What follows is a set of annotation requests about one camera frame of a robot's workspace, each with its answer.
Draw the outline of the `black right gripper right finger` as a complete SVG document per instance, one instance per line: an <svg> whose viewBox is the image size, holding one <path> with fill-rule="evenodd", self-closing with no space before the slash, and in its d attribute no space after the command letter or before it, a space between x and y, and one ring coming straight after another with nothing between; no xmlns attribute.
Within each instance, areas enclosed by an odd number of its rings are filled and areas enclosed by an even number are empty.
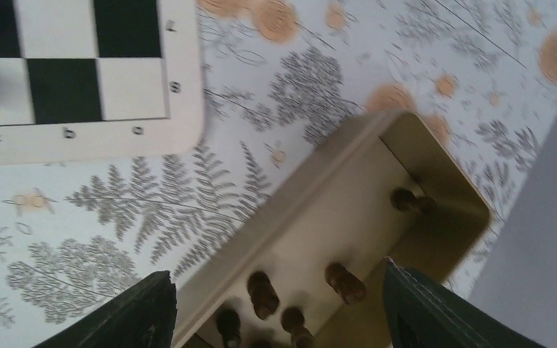
<svg viewBox="0 0 557 348"><path fill-rule="evenodd" d="M388 259L383 303L393 347L540 347L415 268Z"/></svg>

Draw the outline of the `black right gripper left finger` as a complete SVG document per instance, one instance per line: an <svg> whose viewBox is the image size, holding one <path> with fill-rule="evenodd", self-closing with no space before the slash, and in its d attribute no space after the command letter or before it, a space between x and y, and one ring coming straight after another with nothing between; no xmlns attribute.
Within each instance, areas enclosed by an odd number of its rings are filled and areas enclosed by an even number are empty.
<svg viewBox="0 0 557 348"><path fill-rule="evenodd" d="M170 347L177 318L170 272L155 271L38 347Z"/></svg>

